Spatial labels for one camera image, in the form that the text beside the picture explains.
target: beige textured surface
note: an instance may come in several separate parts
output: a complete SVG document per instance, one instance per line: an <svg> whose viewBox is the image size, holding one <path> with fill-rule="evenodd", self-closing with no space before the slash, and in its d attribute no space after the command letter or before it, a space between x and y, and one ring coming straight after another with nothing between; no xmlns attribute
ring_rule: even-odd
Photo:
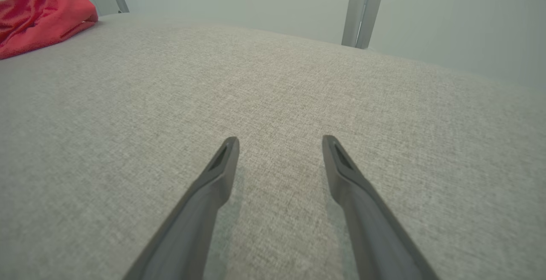
<svg viewBox="0 0 546 280"><path fill-rule="evenodd" d="M546 274L543 96L285 35L101 21L0 61L0 278L121 278L233 135L205 277L356 278L323 134L441 278Z"/></svg>

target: crumpled red cloth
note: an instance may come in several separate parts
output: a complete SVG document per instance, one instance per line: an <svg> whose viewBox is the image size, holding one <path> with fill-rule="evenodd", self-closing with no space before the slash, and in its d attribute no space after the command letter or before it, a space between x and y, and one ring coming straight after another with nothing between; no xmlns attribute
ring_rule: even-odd
<svg viewBox="0 0 546 280"><path fill-rule="evenodd" d="M62 42L96 21L89 0L0 0L0 59Z"/></svg>

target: red towel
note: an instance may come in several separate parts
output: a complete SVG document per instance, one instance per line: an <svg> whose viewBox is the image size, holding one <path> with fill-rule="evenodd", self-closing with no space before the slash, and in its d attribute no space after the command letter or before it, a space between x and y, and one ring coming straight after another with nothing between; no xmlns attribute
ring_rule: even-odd
<svg viewBox="0 0 546 280"><path fill-rule="evenodd" d="M96 21L89 0L0 0L0 59L59 43Z"/></svg>

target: red fabric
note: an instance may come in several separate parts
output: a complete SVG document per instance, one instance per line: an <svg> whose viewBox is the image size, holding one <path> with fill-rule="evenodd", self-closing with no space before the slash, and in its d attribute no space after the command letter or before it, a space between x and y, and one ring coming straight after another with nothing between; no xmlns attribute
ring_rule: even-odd
<svg viewBox="0 0 546 280"><path fill-rule="evenodd" d="M96 21L89 0L0 0L0 59L62 42Z"/></svg>

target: red cloth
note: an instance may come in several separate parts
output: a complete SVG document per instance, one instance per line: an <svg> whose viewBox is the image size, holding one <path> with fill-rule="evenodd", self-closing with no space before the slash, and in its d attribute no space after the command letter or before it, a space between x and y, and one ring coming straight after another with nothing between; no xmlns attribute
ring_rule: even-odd
<svg viewBox="0 0 546 280"><path fill-rule="evenodd" d="M0 59L62 42L96 21L89 0L0 0Z"/></svg>

